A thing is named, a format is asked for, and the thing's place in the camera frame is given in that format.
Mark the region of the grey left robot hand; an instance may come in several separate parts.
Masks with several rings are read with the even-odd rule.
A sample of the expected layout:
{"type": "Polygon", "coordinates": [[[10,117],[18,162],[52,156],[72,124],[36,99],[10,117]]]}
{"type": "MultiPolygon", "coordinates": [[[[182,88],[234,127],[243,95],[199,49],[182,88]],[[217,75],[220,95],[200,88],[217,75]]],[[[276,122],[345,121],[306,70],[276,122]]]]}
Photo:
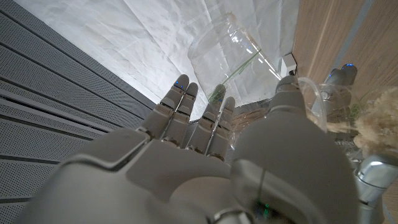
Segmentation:
{"type": "Polygon", "coordinates": [[[383,223],[382,196],[397,180],[397,87],[355,86],[357,68],[333,69],[311,111],[346,154],[358,188],[359,223],[383,223]]]}

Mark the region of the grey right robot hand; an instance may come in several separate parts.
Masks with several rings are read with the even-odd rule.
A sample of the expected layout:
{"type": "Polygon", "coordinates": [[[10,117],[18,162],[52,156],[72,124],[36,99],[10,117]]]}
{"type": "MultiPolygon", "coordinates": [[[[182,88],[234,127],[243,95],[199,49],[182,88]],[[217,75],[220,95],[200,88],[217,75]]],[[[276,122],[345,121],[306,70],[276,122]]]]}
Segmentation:
{"type": "Polygon", "coordinates": [[[144,124],[107,133],[67,157],[18,223],[356,223],[353,171],[333,140],[307,118],[297,77],[277,84],[265,118],[239,135],[230,163],[233,99],[216,132],[206,114],[181,148],[186,124],[169,122],[191,88],[174,85],[144,124]]]}

